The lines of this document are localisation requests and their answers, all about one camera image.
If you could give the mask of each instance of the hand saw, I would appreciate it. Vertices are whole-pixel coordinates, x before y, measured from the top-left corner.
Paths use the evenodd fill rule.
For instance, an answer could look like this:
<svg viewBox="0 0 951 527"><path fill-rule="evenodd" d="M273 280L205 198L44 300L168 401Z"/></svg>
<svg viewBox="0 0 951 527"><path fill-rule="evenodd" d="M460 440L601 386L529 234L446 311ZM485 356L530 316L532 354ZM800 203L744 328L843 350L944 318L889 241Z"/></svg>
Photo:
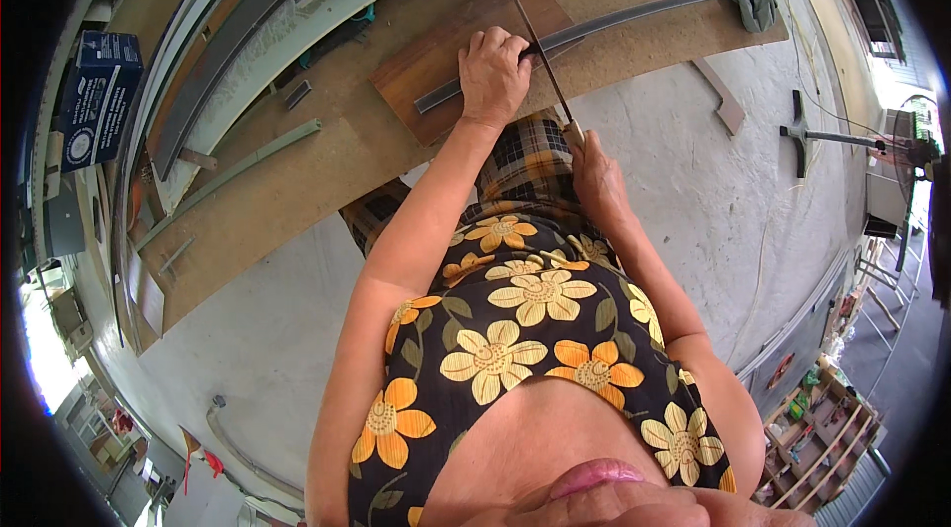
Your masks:
<svg viewBox="0 0 951 527"><path fill-rule="evenodd" d="M535 33L534 28L531 26L528 13L526 13L525 8L522 7L521 1L515 1L516 7L518 8L518 13L525 21L525 27L529 29L531 44L533 46L538 46L538 55L541 57L542 64L545 65L545 70L548 71L549 78L552 79L554 92L558 94L558 100L561 101L561 107L565 109L565 116L568 117L568 124L565 125L564 129L561 129L561 134L565 137L565 142L568 143L569 146L577 146L579 150L584 152L585 136L581 133L581 128L578 127L577 120L575 120L575 117L572 116L572 111L568 108L568 102L565 101L565 96L561 93L561 88L558 87L558 80L554 78L552 64L548 61L548 56L545 55L545 50L541 48L541 42L538 41L538 34Z"/></svg>

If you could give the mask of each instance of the wooden shelf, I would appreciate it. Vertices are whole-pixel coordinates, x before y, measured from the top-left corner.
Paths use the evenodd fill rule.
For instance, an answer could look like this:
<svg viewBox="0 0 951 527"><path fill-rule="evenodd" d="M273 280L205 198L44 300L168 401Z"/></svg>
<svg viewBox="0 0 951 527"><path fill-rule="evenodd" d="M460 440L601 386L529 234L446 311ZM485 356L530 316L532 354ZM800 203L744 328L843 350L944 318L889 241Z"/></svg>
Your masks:
<svg viewBox="0 0 951 527"><path fill-rule="evenodd" d="M872 409L851 396L830 372L825 371L821 380L810 391L814 408L805 410L797 421L788 414L788 407L802 391L800 388L767 418L767 456L774 463L764 464L758 490L771 483L773 494L761 500L764 506L814 513L848 481L878 431ZM793 423L776 438L767 426L780 416ZM802 441L807 430L808 436Z"/></svg>

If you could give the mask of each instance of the black dress with yellow flowers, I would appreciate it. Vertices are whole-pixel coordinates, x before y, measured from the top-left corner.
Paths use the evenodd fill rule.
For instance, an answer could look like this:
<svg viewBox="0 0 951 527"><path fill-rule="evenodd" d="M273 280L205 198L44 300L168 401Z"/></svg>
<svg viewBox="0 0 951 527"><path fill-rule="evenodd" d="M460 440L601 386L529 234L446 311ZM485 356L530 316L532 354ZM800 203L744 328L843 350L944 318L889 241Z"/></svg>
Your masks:
<svg viewBox="0 0 951 527"><path fill-rule="evenodd" d="M466 431L531 376L574 380L636 426L672 485L735 492L690 374L647 296L586 235L524 214L458 229L430 295L386 337L386 379L352 451L351 527L416 525Z"/></svg>

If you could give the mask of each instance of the plaid fabric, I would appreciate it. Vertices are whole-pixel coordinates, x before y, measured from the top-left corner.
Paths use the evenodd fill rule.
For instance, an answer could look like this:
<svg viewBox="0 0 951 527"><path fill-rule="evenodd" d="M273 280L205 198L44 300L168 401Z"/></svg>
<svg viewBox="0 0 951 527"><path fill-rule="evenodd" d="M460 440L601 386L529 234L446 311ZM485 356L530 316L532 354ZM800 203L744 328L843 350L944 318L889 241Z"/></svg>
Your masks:
<svg viewBox="0 0 951 527"><path fill-rule="evenodd" d="M478 203L466 208L459 224L526 213L553 220L565 234L585 233L603 239L578 202L572 151L561 134L562 127L554 108L506 126L475 180ZM340 210L364 256L409 190L395 179Z"/></svg>
<svg viewBox="0 0 951 527"><path fill-rule="evenodd" d="M376 239L393 219L408 194L410 188L403 184L403 181L394 178L340 210L343 223L347 224L350 235L354 237L357 247L363 251L364 257L370 254Z"/></svg>

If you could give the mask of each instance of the cardboard box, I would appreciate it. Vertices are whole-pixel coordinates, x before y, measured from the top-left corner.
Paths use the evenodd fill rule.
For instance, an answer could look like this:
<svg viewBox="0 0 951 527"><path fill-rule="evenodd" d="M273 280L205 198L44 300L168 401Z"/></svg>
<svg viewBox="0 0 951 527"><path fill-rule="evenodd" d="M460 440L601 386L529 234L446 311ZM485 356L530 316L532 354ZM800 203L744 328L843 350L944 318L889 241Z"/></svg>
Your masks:
<svg viewBox="0 0 951 527"><path fill-rule="evenodd" d="M85 31L60 102L61 170L101 164L119 153L143 63L133 34Z"/></svg>

